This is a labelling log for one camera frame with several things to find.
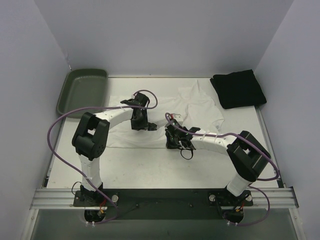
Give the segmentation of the white t-shirt with robot print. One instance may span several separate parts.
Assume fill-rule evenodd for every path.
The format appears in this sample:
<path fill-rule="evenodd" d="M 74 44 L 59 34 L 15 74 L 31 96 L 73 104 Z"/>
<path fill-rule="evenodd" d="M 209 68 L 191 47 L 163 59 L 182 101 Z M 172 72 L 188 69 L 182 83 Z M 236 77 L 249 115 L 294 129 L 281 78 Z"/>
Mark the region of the white t-shirt with robot print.
<path fill-rule="evenodd" d="M 155 123 L 157 130 L 132 130 L 131 123 L 125 121 L 109 131 L 107 147 L 164 149 L 167 123 L 165 113 L 181 115 L 182 125 L 188 129 L 198 127 L 207 132 L 221 131 L 225 119 L 214 100 L 200 88 L 198 82 L 191 87 L 179 88 L 177 96 L 157 99 L 157 107 L 147 111 L 148 121 Z"/>

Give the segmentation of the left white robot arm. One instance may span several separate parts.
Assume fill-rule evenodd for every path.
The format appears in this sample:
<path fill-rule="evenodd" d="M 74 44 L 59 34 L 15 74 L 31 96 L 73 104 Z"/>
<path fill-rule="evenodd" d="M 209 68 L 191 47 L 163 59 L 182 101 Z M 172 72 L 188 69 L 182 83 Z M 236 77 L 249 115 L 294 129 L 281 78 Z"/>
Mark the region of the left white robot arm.
<path fill-rule="evenodd" d="M 147 107 L 150 99 L 137 92 L 133 98 L 123 100 L 111 109 L 98 112 L 85 112 L 72 138 L 72 146 L 79 156 L 82 177 L 80 192 L 92 206 L 101 203 L 103 183 L 100 177 L 100 156 L 107 147 L 109 130 L 130 121 L 131 129 L 147 131 L 149 128 Z"/>

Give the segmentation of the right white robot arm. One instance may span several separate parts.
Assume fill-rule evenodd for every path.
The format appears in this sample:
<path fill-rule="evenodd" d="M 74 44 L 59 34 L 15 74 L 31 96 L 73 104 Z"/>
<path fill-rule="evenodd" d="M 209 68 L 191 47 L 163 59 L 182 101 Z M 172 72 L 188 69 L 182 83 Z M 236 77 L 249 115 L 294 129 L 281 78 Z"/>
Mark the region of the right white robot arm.
<path fill-rule="evenodd" d="M 240 134 L 218 136 L 199 127 L 187 129 L 177 120 L 165 126 L 166 148 L 179 150 L 208 150 L 229 156 L 236 174 L 226 186 L 226 190 L 239 197 L 246 188 L 257 181 L 269 163 L 270 154 L 248 131 Z"/>

